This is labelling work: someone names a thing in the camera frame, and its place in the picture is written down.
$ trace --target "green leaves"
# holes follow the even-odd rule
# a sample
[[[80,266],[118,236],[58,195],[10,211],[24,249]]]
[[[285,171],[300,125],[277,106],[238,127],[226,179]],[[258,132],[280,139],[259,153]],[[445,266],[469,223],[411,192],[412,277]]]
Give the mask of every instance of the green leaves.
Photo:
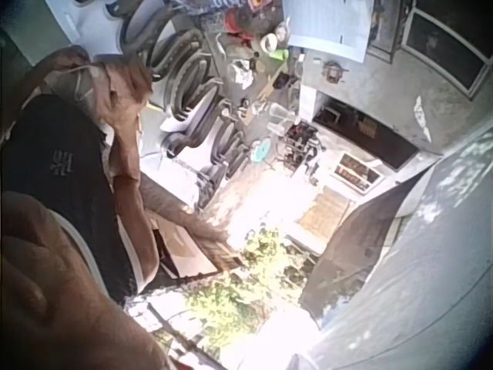
[[[297,304],[306,282],[306,256],[290,254],[277,229],[250,235],[241,257],[250,272],[243,279],[227,271],[185,293],[189,309],[206,322],[212,351],[256,332],[280,304]]]

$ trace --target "logo on shirt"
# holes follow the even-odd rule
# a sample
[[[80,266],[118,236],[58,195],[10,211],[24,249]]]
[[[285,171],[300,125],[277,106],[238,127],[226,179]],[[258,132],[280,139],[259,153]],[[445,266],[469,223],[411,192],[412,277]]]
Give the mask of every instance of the logo on shirt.
[[[65,176],[67,173],[72,172],[72,157],[72,153],[55,150],[53,153],[53,163],[49,169],[53,171],[55,175]]]

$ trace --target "window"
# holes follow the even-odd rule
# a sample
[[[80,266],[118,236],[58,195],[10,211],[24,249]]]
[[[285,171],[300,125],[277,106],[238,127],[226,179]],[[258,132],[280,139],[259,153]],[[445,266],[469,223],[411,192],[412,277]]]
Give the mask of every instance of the window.
[[[347,153],[343,154],[336,166],[334,176],[360,193],[367,193],[381,179],[377,171]]]
[[[414,8],[407,19],[402,48],[436,69],[470,99],[493,63],[490,52],[486,55],[480,52],[456,31],[419,8]]]

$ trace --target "black panel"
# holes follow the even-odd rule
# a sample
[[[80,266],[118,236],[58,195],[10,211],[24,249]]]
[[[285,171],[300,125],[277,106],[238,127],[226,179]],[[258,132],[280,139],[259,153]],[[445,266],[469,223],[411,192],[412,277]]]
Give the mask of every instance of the black panel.
[[[492,1],[418,0],[416,7],[453,29],[486,58],[493,56]]]
[[[418,152],[404,137],[363,112],[333,98],[328,106],[340,113],[337,123],[333,113],[325,109],[314,117],[314,122],[350,140],[394,170],[399,170]]]
[[[407,45],[437,63],[467,89],[484,65],[463,43],[418,14],[413,17]]]

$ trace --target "gray wall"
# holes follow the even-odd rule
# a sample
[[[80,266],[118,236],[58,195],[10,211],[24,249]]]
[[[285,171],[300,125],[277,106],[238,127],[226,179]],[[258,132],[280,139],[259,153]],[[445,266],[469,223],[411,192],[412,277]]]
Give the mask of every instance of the gray wall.
[[[322,77],[326,60],[336,60],[349,70],[344,73],[344,82],[334,85]],[[392,65],[370,55],[360,64],[309,51],[302,82],[373,116],[419,148],[443,153],[476,128],[493,125],[492,74],[486,79],[471,102],[432,68],[404,51],[396,52]],[[431,143],[414,118],[418,96],[431,132]]]
[[[493,322],[492,163],[493,129],[435,167],[381,266],[292,368],[465,368]]]

